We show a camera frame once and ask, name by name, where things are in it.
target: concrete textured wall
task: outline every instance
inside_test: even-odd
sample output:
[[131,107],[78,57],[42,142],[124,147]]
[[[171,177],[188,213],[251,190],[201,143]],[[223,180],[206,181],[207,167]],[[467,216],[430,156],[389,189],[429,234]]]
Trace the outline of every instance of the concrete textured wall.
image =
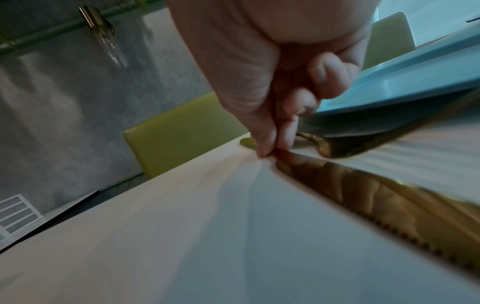
[[123,130],[210,91],[168,9],[109,21],[126,70],[87,28],[0,57],[0,200],[46,212],[139,172]]

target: white vent grille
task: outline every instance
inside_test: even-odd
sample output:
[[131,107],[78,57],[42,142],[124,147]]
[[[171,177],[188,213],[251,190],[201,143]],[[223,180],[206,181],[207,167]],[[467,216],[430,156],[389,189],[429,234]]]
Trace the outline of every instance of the white vent grille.
[[41,218],[42,215],[21,195],[0,201],[0,241]]

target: chair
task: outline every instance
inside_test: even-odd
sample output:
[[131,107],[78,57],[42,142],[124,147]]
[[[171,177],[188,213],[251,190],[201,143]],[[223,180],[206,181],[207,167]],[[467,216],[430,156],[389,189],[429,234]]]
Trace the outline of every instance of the chair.
[[123,136],[152,179],[247,132],[209,93],[149,118]]
[[404,12],[376,21],[366,48],[362,70],[414,51],[415,40]]

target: tabletop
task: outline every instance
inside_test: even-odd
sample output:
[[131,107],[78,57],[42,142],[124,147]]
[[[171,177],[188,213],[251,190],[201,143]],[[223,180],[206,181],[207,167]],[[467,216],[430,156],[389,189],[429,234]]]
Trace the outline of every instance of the tabletop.
[[235,139],[0,255],[8,303],[478,303]]

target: wall sconce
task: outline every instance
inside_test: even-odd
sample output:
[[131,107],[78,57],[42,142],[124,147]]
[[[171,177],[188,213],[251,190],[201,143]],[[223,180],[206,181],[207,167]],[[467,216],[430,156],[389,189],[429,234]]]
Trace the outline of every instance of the wall sconce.
[[129,64],[125,55],[115,42],[115,29],[112,24],[104,19],[100,11],[95,7],[82,6],[78,9],[88,28],[95,35],[102,49],[107,53],[113,63],[119,68],[128,67]]

